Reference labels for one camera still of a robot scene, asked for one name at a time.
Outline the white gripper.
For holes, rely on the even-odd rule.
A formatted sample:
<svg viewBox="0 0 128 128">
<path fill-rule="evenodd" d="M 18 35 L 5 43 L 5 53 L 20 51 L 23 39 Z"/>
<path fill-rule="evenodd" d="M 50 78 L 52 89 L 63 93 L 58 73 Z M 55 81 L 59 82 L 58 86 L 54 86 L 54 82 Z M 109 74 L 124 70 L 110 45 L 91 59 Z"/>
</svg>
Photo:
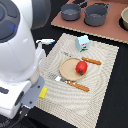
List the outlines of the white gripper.
<svg viewBox="0 0 128 128">
<path fill-rule="evenodd" d="M 29 80 L 19 83 L 0 81 L 0 115 L 13 119 L 20 107 L 33 108 L 44 83 L 43 77 L 34 84 Z"/>
</svg>

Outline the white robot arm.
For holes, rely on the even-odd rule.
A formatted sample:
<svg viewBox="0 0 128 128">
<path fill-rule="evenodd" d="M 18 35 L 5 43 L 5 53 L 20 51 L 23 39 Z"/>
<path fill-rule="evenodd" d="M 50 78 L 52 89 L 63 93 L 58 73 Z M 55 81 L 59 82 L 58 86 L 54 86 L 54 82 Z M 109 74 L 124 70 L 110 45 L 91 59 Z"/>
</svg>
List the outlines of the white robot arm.
<svg viewBox="0 0 128 128">
<path fill-rule="evenodd" d="M 13 119 L 21 105 L 31 109 L 44 86 L 46 54 L 31 34 L 50 16 L 50 0 L 0 0 L 0 115 Z"/>
</svg>

